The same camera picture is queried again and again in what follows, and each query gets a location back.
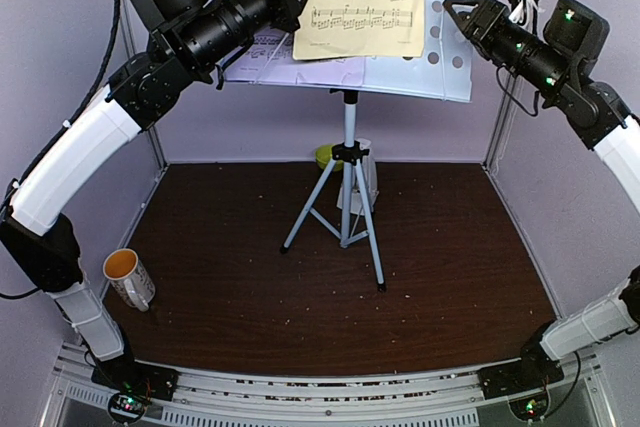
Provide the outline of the yellow sheet music page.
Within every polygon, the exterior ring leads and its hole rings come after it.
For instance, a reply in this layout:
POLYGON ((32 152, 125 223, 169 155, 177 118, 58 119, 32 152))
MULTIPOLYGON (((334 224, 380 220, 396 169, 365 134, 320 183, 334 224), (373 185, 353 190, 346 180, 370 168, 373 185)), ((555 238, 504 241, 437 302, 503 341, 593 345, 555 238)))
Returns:
POLYGON ((309 0, 293 43, 297 61, 420 57, 425 0, 309 0))

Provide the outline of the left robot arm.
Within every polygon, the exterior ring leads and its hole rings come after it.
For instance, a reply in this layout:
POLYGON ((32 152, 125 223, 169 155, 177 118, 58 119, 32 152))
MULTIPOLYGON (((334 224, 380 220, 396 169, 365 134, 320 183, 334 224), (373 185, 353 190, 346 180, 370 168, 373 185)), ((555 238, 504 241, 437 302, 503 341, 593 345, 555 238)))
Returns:
POLYGON ((138 363, 123 329, 88 288, 64 207, 187 87, 221 86, 225 70, 259 31, 296 31, 308 0, 130 1, 148 31, 146 49, 115 72, 101 69, 68 125, 10 184, 1 205, 1 242, 35 288, 66 315, 104 385, 135 397, 170 398, 175 371, 138 363))

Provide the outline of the white perforated music stand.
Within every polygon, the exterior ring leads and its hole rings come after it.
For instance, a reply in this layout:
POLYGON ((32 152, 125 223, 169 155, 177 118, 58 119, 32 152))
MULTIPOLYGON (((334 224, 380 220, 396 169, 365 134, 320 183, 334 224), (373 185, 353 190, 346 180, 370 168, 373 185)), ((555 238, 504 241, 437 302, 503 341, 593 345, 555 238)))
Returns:
POLYGON ((426 32, 427 51, 423 57, 410 60, 365 59, 364 81, 361 86, 320 86, 292 85, 307 87, 328 87, 340 93, 344 101, 344 140, 333 147, 332 160, 323 170, 319 180, 300 211, 284 244, 281 253, 287 253, 303 222, 308 216, 315 217, 328 231, 336 236, 343 248, 368 239, 379 291, 385 291, 386 283, 380 259, 374 228, 373 215, 369 205, 368 189, 365 182, 362 159, 369 154, 362 150, 357 141, 356 117, 358 96, 361 91, 391 93, 444 101, 467 102, 471 98, 471 47, 455 27, 450 16, 443 11, 443 0, 427 0, 434 20, 430 21, 426 32), (334 227, 319 213, 314 203, 329 179, 337 161, 343 161, 343 179, 338 194, 338 206, 342 211, 341 223, 334 227), (361 195, 361 211, 350 212, 352 173, 361 195))

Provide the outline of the purple sheet music page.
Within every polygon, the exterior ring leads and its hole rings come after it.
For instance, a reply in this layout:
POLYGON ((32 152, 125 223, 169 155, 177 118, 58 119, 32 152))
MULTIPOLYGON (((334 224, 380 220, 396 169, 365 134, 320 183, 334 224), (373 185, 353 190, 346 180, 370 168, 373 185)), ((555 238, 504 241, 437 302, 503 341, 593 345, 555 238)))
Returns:
POLYGON ((254 44, 225 71, 225 80, 252 84, 361 86, 363 57, 296 61, 292 34, 266 28, 254 37, 254 44))

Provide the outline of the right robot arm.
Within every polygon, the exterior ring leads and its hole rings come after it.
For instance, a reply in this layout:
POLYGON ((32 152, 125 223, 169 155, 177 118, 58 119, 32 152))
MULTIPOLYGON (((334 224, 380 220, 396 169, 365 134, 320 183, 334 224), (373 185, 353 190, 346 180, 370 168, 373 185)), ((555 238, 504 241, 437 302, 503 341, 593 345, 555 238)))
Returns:
MULTIPOLYGON (((556 107, 587 149, 610 169, 633 204, 639 202, 639 119, 608 84, 591 79, 609 23, 577 0, 558 0, 537 36, 508 18, 498 0, 444 0, 462 35, 478 53, 534 86, 556 107)), ((639 271, 608 294, 564 319, 542 325, 517 361, 479 370, 488 398, 541 388, 563 375, 562 358, 639 329, 639 271)))

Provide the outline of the white metronome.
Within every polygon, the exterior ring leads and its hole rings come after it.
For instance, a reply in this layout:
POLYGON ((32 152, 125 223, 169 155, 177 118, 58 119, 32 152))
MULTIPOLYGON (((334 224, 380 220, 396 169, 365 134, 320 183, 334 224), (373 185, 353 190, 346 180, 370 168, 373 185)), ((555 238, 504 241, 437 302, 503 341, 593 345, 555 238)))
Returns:
MULTIPOLYGON (((369 205, 371 208, 371 212, 374 212, 374 205, 379 194, 379 189, 378 189, 377 168, 376 168, 376 162, 375 162, 374 153, 373 153, 373 147, 369 139, 357 138, 357 141, 359 142, 360 148, 362 150, 364 149, 369 150, 369 154, 362 159, 362 167, 363 167, 366 186, 368 189, 369 205)), ((357 179, 356 179, 356 174, 352 173, 350 212, 354 215, 359 214, 361 211, 361 207, 362 207, 361 195, 360 195, 360 190, 359 190, 357 179)))

